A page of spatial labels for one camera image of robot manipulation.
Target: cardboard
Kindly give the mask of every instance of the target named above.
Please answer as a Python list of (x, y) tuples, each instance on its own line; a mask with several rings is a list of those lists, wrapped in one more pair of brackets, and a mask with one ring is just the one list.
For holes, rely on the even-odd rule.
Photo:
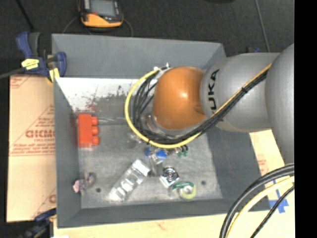
[(10, 78), (7, 222), (32, 220), (56, 206), (53, 84)]

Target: red block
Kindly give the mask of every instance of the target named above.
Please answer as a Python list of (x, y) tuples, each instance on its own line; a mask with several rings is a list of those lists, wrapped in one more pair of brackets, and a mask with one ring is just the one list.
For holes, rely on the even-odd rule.
[(96, 136), (99, 132), (97, 117), (91, 114), (79, 114), (77, 118), (78, 126), (78, 146), (92, 147), (99, 144), (99, 138)]

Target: clamp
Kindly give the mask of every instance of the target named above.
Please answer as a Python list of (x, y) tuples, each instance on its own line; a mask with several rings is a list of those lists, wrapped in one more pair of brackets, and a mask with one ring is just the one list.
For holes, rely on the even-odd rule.
[[(66, 54), (57, 52), (50, 59), (44, 59), (38, 55), (39, 32), (25, 31), (16, 38), (18, 49), (24, 54), (25, 60), (21, 63), (25, 74), (39, 74), (46, 76), (53, 82), (54, 77), (64, 76), (66, 72)], [(57, 67), (50, 69), (47, 67), (49, 62), (57, 62)]]

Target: clear plastic part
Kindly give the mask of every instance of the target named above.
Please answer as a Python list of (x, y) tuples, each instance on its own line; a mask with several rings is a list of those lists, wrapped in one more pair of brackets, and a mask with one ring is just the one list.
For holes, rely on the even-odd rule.
[(126, 201), (132, 191), (148, 176), (149, 171), (150, 169), (142, 161), (136, 160), (111, 189), (110, 200)]

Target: blue clamp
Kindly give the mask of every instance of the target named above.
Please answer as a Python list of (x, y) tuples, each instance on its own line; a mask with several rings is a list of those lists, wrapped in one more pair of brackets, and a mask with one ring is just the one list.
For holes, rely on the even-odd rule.
[(67, 67), (66, 54), (64, 52), (57, 52), (53, 58), (47, 60), (45, 60), (43, 57), (39, 57), (37, 50), (39, 35), (40, 33), (38, 32), (30, 33), (25, 31), (19, 34), (16, 38), (18, 49), (24, 54), (26, 59), (25, 61), (27, 61), (27, 59), (36, 61), (36, 63), (33, 63), (32, 66), (22, 66), (24, 73), (43, 75), (52, 81), (53, 79), (51, 78), (50, 74), (51, 69), (47, 67), (47, 63), (57, 62), (59, 75), (63, 77), (66, 73)]

